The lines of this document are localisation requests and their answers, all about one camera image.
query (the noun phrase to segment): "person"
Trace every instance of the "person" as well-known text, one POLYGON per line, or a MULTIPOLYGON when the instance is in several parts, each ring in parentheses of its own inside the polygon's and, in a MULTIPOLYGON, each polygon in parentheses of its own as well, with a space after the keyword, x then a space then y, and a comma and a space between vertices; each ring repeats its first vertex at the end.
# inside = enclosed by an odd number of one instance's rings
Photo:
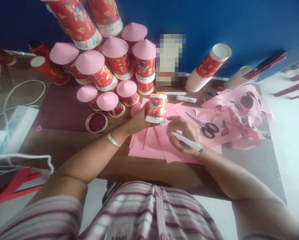
MULTIPOLYGON (((223 239, 212 217, 190 194, 141 181, 114 183, 102 209, 79 235, 87 185, 128 136, 156 125, 144 120, 147 106, 65 162, 0 229, 0 239, 223 239)), ((171 144, 198 159, 232 200, 239 239, 299 239, 299 222, 268 187, 200 143, 197 127, 178 116, 167 119, 171 120, 166 132, 171 144), (182 131, 204 151, 188 147, 172 131, 182 131)))

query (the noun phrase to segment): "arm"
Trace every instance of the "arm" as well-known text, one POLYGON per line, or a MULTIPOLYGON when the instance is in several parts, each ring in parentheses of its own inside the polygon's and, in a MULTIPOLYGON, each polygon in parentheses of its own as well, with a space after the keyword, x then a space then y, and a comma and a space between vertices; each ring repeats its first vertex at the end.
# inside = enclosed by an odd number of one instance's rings
POLYGON ((232 199, 240 239, 263 234, 299 239, 299 222, 291 211, 264 183, 250 172, 200 143, 199 129, 181 117, 169 117, 167 136, 180 152, 198 159, 222 191, 232 199), (202 153, 190 148, 169 132, 182 134, 200 144, 202 153))
MULTIPOLYGON (((144 128, 155 126, 144 120, 147 105, 145 104, 134 118, 111 132, 116 143, 122 145, 128 136, 144 128)), ((84 204, 87 185, 104 169, 117 150, 118 148, 111 144, 106 134, 66 161, 46 181, 28 205, 55 195, 74 196, 84 204)))

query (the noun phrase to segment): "woman's left hand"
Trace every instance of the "woman's left hand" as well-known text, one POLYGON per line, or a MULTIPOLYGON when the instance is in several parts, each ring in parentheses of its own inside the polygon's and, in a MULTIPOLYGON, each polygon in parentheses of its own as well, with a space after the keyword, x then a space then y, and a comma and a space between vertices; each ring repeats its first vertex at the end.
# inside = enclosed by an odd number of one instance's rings
POLYGON ((159 123, 150 123, 145 121, 147 107, 148 102, 144 104, 143 108, 136 114, 135 117, 133 117, 131 120, 129 120, 122 126, 122 128, 124 128, 128 135, 133 135, 145 128, 155 127, 159 125, 159 123))

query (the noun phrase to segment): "scissor blade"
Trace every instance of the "scissor blade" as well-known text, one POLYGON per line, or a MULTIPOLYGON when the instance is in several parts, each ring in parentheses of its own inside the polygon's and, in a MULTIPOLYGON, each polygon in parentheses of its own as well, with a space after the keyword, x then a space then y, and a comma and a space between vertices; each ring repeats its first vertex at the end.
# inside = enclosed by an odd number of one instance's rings
POLYGON ((197 118, 195 118, 193 115, 189 114, 188 112, 186 112, 192 119, 194 119, 196 122, 203 124, 200 120, 198 120, 197 118))

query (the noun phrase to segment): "woman's right hand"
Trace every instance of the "woman's right hand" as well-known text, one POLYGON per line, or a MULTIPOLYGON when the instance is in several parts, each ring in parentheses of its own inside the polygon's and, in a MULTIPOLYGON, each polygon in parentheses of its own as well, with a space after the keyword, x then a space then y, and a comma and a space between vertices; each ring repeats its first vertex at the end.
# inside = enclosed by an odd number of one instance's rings
POLYGON ((200 145, 199 128, 197 128, 192 123, 186 121, 185 119, 179 116, 167 117, 167 120, 171 120, 168 123, 168 128, 166 131, 170 143, 181 153, 190 154, 192 156, 198 156, 200 153, 197 150, 189 147, 186 143, 182 142, 181 140, 178 140, 170 132, 182 131, 182 135, 184 137, 187 137, 188 139, 200 145))

